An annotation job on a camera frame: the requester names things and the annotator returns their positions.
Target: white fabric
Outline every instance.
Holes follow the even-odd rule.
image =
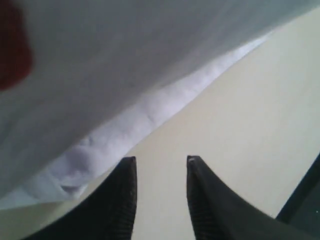
[[[43,171],[0,199],[0,209],[79,197],[91,180],[110,169],[133,146],[266,39],[267,36],[260,37],[179,81],[145,94],[135,105],[95,129]]]
[[[16,2],[35,65],[19,86],[0,93],[0,198],[144,94],[320,0]]]

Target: red fabric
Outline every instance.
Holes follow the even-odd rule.
[[[10,0],[0,0],[0,91],[23,80],[32,63],[22,12]]]

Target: red object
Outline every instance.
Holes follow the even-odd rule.
[[[10,0],[0,0],[0,91],[23,80],[32,65],[22,11]]]

